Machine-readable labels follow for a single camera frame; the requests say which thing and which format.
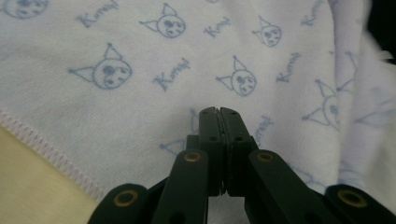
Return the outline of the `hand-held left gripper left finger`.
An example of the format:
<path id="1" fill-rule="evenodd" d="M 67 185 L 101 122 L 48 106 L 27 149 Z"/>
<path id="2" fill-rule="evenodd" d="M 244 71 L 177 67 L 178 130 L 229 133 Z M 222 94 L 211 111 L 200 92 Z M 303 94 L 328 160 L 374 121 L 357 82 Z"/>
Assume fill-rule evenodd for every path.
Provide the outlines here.
<path id="1" fill-rule="evenodd" d="M 198 134 L 187 137 L 186 149 L 198 149 L 208 157 L 208 195 L 219 196 L 222 193 L 222 149 L 219 111 L 209 107 L 199 113 Z"/>

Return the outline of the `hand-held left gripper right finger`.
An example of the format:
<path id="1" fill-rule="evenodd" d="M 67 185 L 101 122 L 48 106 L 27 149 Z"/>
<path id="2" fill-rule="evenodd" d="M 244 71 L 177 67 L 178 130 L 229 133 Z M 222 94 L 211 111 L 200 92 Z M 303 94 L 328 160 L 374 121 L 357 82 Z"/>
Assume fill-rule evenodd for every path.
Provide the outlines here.
<path id="1" fill-rule="evenodd" d="M 238 112 L 222 107 L 220 114 L 226 135 L 225 187 L 230 196 L 244 197 L 248 185 L 248 155 L 257 145 Z"/>

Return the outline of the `white towel with blue print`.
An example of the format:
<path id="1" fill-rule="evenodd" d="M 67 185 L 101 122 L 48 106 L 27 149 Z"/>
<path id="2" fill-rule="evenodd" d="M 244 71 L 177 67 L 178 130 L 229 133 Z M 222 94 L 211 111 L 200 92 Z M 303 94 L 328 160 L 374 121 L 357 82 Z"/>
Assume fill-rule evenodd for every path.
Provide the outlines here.
<path id="1" fill-rule="evenodd" d="M 95 200 L 170 172 L 198 114 L 237 111 L 316 191 L 396 213 L 396 69 L 374 0 L 0 0 L 0 127 Z"/>

